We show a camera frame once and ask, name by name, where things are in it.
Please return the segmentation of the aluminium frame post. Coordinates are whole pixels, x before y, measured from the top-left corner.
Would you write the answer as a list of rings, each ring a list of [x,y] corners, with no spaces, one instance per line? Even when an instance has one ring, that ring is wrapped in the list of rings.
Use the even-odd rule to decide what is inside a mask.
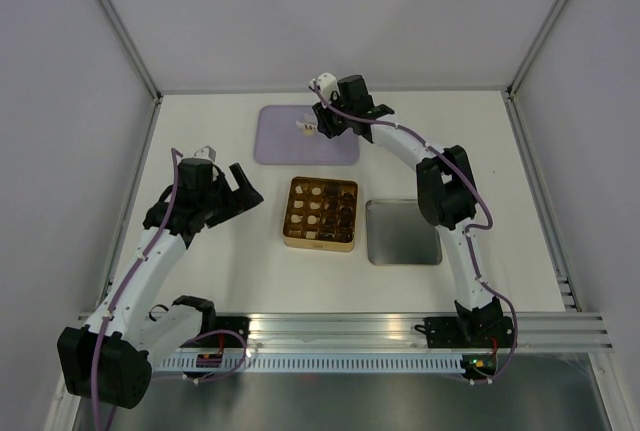
[[[144,89],[151,97],[152,101],[157,104],[161,101],[162,92],[158,88],[154,78],[152,77],[148,67],[134,43],[130,33],[128,32],[124,21],[117,11],[112,0],[95,0],[100,12],[106,19],[110,29],[114,33],[116,40],[121,46],[125,57],[131,65],[135,75],[143,85]]]
[[[522,87],[537,57],[550,39],[552,32],[566,11],[570,1],[571,0],[553,0],[533,40],[528,46],[524,57],[516,68],[513,77],[504,89],[504,94],[509,100],[513,100],[518,90]]]

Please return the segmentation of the purple plastic tray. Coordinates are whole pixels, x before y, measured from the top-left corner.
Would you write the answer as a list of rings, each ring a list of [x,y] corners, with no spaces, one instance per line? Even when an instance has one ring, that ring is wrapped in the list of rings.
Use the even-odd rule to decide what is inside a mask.
[[[317,125],[310,105],[267,105],[258,114],[254,159],[262,165],[350,166],[360,158],[351,131],[329,139],[318,130],[305,136],[295,122]]]

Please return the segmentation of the gold chocolate box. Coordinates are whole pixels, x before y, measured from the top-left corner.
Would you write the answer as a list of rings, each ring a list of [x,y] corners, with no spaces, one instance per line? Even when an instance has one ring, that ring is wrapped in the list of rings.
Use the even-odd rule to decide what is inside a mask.
[[[305,193],[302,195],[296,194],[294,191],[296,186],[301,186],[304,189]],[[311,189],[314,187],[321,189],[320,195],[314,196],[311,194]],[[331,189],[335,189],[339,192],[339,195],[336,198],[326,196],[326,192]],[[344,193],[351,193],[354,196],[354,199],[342,200],[341,195]],[[303,176],[294,177],[291,180],[290,189],[286,199],[284,222],[282,227],[284,244],[295,249],[342,253],[351,252],[355,247],[358,194],[359,186],[355,181]],[[303,201],[304,207],[301,209],[294,209],[293,203],[296,200]],[[320,203],[321,208],[318,210],[310,209],[309,205],[312,202]],[[335,211],[329,212],[326,210],[326,206],[329,203],[335,203],[337,205]],[[350,207],[353,213],[349,215],[342,214],[340,212],[340,209],[343,206]],[[303,218],[302,222],[298,224],[292,223],[291,217],[293,215],[301,216]],[[319,218],[318,223],[308,224],[309,216],[317,216]],[[336,226],[325,226],[324,221],[327,218],[335,218],[337,220]],[[351,228],[342,228],[339,226],[341,220],[351,220],[353,222],[353,226]],[[316,239],[306,240],[305,234],[307,231],[316,232]],[[325,233],[335,233],[336,241],[325,240]],[[341,233],[352,233],[353,240],[350,242],[341,241],[339,238],[339,235]]]

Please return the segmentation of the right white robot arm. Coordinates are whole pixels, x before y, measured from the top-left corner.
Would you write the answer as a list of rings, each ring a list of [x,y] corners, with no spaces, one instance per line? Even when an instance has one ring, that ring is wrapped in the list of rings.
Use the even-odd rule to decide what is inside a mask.
[[[464,148],[438,147],[400,123],[392,108],[374,103],[360,75],[338,79],[324,73],[309,89],[319,99],[313,111],[321,134],[332,139],[350,129],[415,172],[419,211],[436,229],[451,266],[459,339],[469,346],[507,342],[510,321],[483,277],[476,251],[477,232],[491,228],[493,218]]]

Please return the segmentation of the aluminium mounting rail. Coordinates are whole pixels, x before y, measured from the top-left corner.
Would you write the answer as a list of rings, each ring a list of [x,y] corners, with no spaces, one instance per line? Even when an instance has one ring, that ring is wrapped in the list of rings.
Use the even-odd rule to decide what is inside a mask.
[[[520,313],[513,322],[496,325],[479,338],[466,340],[451,313],[253,313],[222,314],[217,327],[233,330],[252,347],[284,352],[383,351],[424,348],[470,351],[495,343],[508,351],[608,352],[613,348],[603,317],[597,313]]]

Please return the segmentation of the left aluminium frame post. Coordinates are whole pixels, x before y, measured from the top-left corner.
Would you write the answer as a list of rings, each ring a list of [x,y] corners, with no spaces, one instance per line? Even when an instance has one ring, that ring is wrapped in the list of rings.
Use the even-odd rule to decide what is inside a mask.
[[[130,33],[128,32],[124,21],[117,11],[112,0],[95,0],[100,12],[106,19],[110,29],[114,33],[116,40],[121,46],[125,57],[131,65],[135,75],[143,85],[144,89],[151,97],[152,101],[157,104],[161,101],[162,92],[158,88],[154,78],[152,77],[148,67],[134,43]]]

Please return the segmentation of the white tongs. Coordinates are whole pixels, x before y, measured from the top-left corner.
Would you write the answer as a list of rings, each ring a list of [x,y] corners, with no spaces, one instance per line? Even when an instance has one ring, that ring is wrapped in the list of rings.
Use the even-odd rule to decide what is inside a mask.
[[[296,121],[296,127],[303,133],[303,130],[313,128],[317,132],[317,125],[309,122]]]

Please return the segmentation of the right aluminium frame post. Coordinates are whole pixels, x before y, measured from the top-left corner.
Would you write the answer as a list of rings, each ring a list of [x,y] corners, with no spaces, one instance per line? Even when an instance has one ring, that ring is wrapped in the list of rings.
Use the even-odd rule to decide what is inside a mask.
[[[518,90],[522,87],[537,57],[550,39],[552,32],[566,11],[570,1],[571,0],[553,0],[533,40],[528,46],[524,57],[516,68],[513,77],[504,89],[504,94],[509,100],[513,100]]]

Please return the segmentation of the silver tin lid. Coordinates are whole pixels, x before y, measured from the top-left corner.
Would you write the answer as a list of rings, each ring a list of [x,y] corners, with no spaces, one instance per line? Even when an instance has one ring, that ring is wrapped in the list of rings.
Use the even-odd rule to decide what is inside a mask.
[[[372,264],[436,266],[442,262],[438,232],[422,216],[416,200],[369,200],[365,215],[367,256]]]

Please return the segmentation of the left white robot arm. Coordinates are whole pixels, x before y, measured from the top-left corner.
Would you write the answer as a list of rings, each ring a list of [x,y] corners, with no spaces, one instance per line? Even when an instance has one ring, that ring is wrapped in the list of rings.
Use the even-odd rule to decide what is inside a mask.
[[[223,172],[209,158],[178,158],[172,183],[146,212],[127,270],[83,325],[66,327],[58,338],[66,390],[132,409],[146,394],[153,371],[179,347],[212,344],[218,323],[209,299],[181,295],[162,317],[149,320],[148,314],[200,232],[263,200],[238,163]]]

